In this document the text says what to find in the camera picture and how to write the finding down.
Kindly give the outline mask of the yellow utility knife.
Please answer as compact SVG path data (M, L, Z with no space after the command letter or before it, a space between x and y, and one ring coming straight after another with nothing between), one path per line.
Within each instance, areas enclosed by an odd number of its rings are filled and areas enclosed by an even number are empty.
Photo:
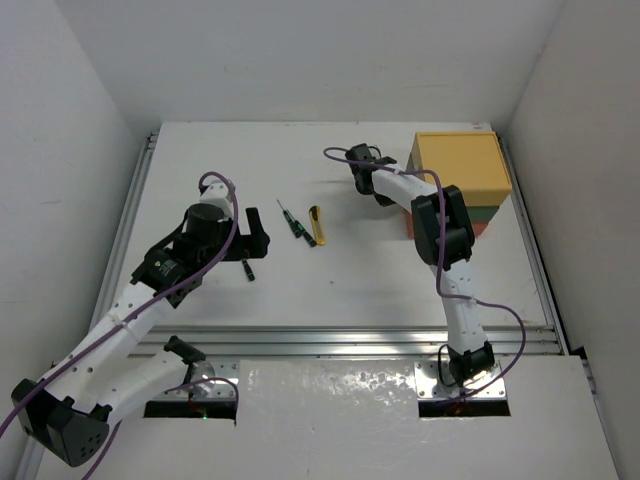
M318 245L324 246L326 244L326 240L321 225L320 213L321 210L318 205L314 205L309 209L309 217L312 225L314 240Z

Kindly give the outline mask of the green drawer box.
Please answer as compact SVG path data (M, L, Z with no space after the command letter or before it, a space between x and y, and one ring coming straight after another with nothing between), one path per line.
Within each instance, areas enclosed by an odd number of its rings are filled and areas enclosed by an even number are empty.
M472 223L489 223L499 210L499 206L467 205L467 212Z

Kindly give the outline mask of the red bottom drawer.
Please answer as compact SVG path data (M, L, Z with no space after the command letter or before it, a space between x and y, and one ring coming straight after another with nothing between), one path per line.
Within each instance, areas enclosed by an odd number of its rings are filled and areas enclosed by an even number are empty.
M406 220L407 236L408 236L409 239L413 240L414 239L414 229L413 229L412 216L408 212L404 212L404 217L405 217L405 220ZM471 225L472 225L472 229L473 229L473 232L474 232L475 236L479 237L488 228L489 221L487 221L487 222L472 221Z

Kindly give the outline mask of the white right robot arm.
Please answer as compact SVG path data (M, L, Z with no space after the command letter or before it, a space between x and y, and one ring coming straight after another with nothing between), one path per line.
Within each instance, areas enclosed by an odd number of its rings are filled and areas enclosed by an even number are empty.
M366 144L345 152L356 190L382 206L397 204L411 214L413 241L420 259L436 278L446 316L449 372L458 387L493 367L491 344L480 323L469 260L475 235L461 190L445 187L432 170L403 171L390 157L376 158Z

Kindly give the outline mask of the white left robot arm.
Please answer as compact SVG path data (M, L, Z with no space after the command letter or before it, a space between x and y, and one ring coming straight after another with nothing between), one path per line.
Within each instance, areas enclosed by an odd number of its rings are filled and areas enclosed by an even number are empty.
M176 312L221 261L262 259L270 238L257 208L246 211L241 234L234 213L197 203L179 226L149 249L114 306L81 343L38 381L24 379L11 399L22 429L70 467L88 462L111 429L131 411L178 388L202 368L206 356L171 336L144 364L122 364L145 335Z

